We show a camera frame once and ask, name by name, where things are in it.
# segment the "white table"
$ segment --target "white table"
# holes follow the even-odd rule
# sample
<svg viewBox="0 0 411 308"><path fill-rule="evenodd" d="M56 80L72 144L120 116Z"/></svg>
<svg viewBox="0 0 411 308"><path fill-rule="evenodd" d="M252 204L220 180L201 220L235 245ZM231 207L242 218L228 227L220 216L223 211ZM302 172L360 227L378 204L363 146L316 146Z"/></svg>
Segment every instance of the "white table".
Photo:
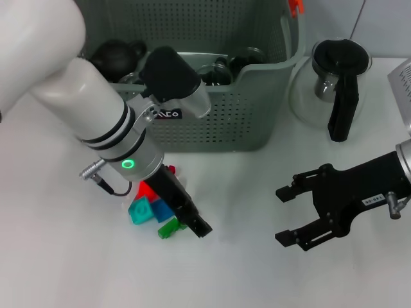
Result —
<svg viewBox="0 0 411 308"><path fill-rule="evenodd" d="M213 231L167 240L151 220L129 222L129 198L78 173L95 154L26 97L0 125L0 307L408 307L411 208L358 216L351 233L308 252L274 234L317 214L311 194L281 203L275 190L327 162L347 169L406 139L387 75L403 59L375 59L367 101L349 140L329 141L281 107L254 153L167 155ZM107 181L125 190L112 169Z"/></svg>

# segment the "white panel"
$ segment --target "white panel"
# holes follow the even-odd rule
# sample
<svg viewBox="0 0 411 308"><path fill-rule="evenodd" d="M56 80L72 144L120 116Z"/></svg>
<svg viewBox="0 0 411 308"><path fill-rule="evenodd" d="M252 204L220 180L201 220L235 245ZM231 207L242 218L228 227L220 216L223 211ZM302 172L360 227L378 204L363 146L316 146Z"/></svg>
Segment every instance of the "white panel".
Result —
<svg viewBox="0 0 411 308"><path fill-rule="evenodd" d="M368 0L354 33L372 56L411 56L411 1Z"/></svg>
<svg viewBox="0 0 411 308"><path fill-rule="evenodd" d="M363 0L305 0L307 39L306 54L319 40L349 38Z"/></svg>

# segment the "glass teapot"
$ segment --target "glass teapot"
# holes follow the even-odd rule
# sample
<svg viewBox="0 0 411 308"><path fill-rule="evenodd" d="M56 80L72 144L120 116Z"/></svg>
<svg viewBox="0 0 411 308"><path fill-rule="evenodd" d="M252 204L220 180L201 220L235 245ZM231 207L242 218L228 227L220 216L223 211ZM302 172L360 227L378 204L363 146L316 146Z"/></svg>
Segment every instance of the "glass teapot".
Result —
<svg viewBox="0 0 411 308"><path fill-rule="evenodd" d="M290 87L290 104L303 122L328 128L331 140L348 137L365 98L365 77L372 58L352 40L318 42Z"/></svg>

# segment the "black handle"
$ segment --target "black handle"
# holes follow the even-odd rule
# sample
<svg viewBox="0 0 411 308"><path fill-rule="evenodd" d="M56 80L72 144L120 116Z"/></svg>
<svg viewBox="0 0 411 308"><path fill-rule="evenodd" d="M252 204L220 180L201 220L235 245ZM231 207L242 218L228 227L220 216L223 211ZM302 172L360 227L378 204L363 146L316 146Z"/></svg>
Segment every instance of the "black handle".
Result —
<svg viewBox="0 0 411 308"><path fill-rule="evenodd" d="M356 74L341 74L336 84L334 107L328 122L332 141L347 140L357 108L359 95Z"/></svg>

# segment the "black lid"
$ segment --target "black lid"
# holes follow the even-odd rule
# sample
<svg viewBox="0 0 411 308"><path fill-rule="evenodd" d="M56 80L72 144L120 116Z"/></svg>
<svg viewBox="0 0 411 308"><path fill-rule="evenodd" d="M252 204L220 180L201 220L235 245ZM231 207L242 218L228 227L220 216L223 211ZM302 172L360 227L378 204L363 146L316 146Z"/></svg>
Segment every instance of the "black lid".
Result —
<svg viewBox="0 0 411 308"><path fill-rule="evenodd" d="M186 98L201 84L200 76L168 46L153 50L139 77L160 103Z"/></svg>
<svg viewBox="0 0 411 308"><path fill-rule="evenodd" d="M332 74L350 71L360 75L367 70L369 57L366 50L352 40L325 40L315 48L314 60Z"/></svg>

